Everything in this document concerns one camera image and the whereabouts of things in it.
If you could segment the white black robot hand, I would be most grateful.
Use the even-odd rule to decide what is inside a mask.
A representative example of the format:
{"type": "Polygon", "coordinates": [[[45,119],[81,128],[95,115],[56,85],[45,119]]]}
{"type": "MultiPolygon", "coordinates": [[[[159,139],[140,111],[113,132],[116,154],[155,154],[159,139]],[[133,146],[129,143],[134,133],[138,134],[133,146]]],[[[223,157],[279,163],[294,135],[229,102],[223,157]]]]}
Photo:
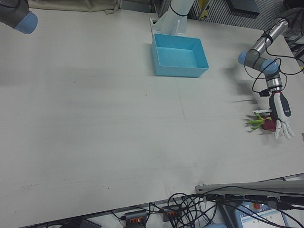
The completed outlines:
{"type": "Polygon", "coordinates": [[[290,126],[291,109],[288,100],[285,98],[282,92],[274,92],[269,98],[269,109],[254,110],[255,115],[270,113],[272,121],[275,122],[274,137],[278,139],[280,133],[283,133],[284,137],[291,139],[291,136],[295,136],[290,126]]]}

